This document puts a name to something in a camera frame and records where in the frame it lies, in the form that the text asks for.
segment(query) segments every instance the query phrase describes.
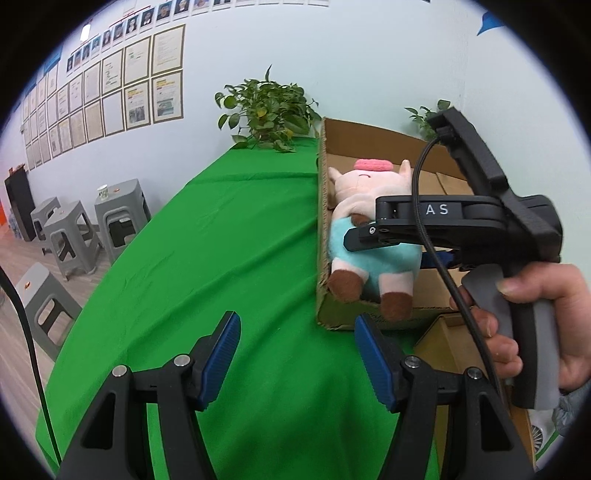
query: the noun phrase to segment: black cable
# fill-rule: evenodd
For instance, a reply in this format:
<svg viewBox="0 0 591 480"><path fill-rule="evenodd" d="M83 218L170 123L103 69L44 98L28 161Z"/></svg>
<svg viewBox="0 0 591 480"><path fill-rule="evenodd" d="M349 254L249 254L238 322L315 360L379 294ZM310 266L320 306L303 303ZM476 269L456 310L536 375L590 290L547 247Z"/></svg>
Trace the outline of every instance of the black cable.
<svg viewBox="0 0 591 480"><path fill-rule="evenodd" d="M21 322L22 332L25 334L25 340L27 341L27 349L29 350L29 358L31 360L31 368L33 369L33 376L35 377L35 385L37 386L37 392L39 393L39 400L41 401L41 409L43 411L43 417L47 425L47 432L51 440L53 451L56 454L57 464L61 464L60 451L57 448L56 434L53 431L51 425L51 418L49 418L49 410L47 409L47 401L45 399L45 393L43 391L43 384L41 383L41 374L39 373L39 365L37 363L37 354L35 353L35 344L33 343L33 334L31 333L31 326L27 320L27 314L25 307L22 304L21 298L18 296L14 285L10 281L10 278L6 275L5 271L0 265L0 287L6 292L6 295L12 302L14 309L17 311L18 319Z"/></svg>
<svg viewBox="0 0 591 480"><path fill-rule="evenodd" d="M441 261L441 259L437 255L435 247L433 246L433 242L431 242L431 239L429 238L429 234L427 233L427 229L425 228L425 225L423 224L423 219L421 217L419 195L418 195L418 178L421 173L421 169L423 167L423 164L425 163L425 160L427 158L427 155L429 154L429 152L431 151L433 146L438 142L439 142L439 137L434 138L433 140L431 140L427 144L427 146L423 149L423 152L421 153L421 156L419 157L417 164L414 167L413 183L412 183L412 187L411 187L412 188L411 189L411 198L413 201L414 223L417 227L417 232L418 232L418 235L421 239L421 242L425 246L425 249L429 253L429 256L431 256L433 263L435 263L435 267L437 268L437 271L441 275L441 279L445 283L445 286L447 287L450 295L452 296L453 301L456 302L457 309L460 311L460 313L462 314L462 317L464 318L464 322L466 323L466 326L468 327L468 331L470 332L470 335L472 335L472 339L474 340L474 343L476 344L476 348L478 349L478 353L480 354L480 357L482 358L482 362L484 363L484 367L486 369L486 374L488 376L488 380L492 383L492 385L495 388L498 395L501 398L503 398L504 395L501 390L501 382L499 381L499 377L496 374L495 366L494 366L494 363L493 363L492 357L491 357L491 352L488 349L488 347L486 346L486 343L484 342L484 338L482 337L482 334L481 334L480 330L478 329L478 326L476 324L476 320L472 316L472 312L470 311L470 307L464 301L462 294L460 293L460 290L458 289L458 287L456 286L456 283L452 279L452 276L449 274L446 266L443 264L443 262Z"/></svg>

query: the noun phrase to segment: cardboard box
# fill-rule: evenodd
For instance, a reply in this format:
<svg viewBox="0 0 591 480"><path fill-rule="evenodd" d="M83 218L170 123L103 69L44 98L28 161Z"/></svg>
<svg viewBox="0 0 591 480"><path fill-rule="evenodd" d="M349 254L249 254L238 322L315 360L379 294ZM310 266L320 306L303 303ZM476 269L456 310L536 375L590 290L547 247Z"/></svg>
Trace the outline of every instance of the cardboard box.
<svg viewBox="0 0 591 480"><path fill-rule="evenodd" d="M462 373L468 367L478 367L484 371L484 365L476 345L458 313L441 315L417 342L414 353L436 370ZM511 398L509 391L507 391L507 395L507 398ZM435 419L434 439L440 469L445 452L448 410L447 406L437 407ZM517 428L517 433L532 465L535 465L534 441L531 436L528 411L511 405L509 415Z"/></svg>
<svg viewBox="0 0 591 480"><path fill-rule="evenodd" d="M316 285L316 318L327 329L351 330L361 313L369 313L381 329L400 330L426 327L438 315L451 312L449 293L437 270L421 270L414 284L413 316L400 322L387 322L379 312L379 305L371 301L344 304L336 300L327 288L330 275L328 233L332 210L336 206L328 167L341 173L353 169L359 158L380 158L399 166L404 159L414 165L426 142L408 135L369 125L325 118L319 152L319 214L318 214L318 281ZM420 194L472 194L454 159L441 145L435 146L421 171ZM463 273L451 270L459 284Z"/></svg>

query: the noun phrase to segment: pig's leg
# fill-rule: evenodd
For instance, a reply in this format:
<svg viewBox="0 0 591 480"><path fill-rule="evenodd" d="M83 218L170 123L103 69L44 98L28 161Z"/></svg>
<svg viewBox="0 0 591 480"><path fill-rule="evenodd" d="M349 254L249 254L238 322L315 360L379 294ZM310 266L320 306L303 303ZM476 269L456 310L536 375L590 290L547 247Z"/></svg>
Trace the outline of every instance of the pig's leg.
<svg viewBox="0 0 591 480"><path fill-rule="evenodd" d="M350 303L359 300L368 278L369 273L362 268L335 258L332 261L328 287L337 300Z"/></svg>
<svg viewBox="0 0 591 480"><path fill-rule="evenodd" d="M413 272L382 273L378 277L379 309L386 320L408 319L413 312Z"/></svg>

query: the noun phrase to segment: human hand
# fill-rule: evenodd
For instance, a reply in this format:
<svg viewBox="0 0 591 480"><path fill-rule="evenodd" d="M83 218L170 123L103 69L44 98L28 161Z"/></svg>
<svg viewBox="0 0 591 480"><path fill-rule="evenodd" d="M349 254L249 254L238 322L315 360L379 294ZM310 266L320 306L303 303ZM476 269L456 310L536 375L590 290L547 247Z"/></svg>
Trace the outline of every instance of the human hand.
<svg viewBox="0 0 591 480"><path fill-rule="evenodd" d="M573 391L591 378L591 293L577 267L534 262L497 287L513 303L554 300L560 342L558 386ZM460 292L468 305L474 305L464 287L460 287ZM450 305L457 309L452 299ZM517 342L497 333L499 322L492 313L473 306L472 314L491 351L499 378L517 376L523 368Z"/></svg>

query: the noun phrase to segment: pig ear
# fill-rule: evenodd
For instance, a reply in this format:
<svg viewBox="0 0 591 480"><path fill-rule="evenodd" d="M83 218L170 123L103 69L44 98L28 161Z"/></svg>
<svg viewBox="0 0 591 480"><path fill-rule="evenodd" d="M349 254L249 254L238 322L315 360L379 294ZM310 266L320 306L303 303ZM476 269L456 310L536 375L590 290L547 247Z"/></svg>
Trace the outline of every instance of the pig ear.
<svg viewBox="0 0 591 480"><path fill-rule="evenodd" d="M333 183L336 183L337 179L342 176L343 174L339 172L336 168L329 167L329 178L332 180Z"/></svg>
<svg viewBox="0 0 591 480"><path fill-rule="evenodd" d="M400 170L398 170L398 174L408 179L411 178L410 162L408 160L402 161L402 165L400 165Z"/></svg>

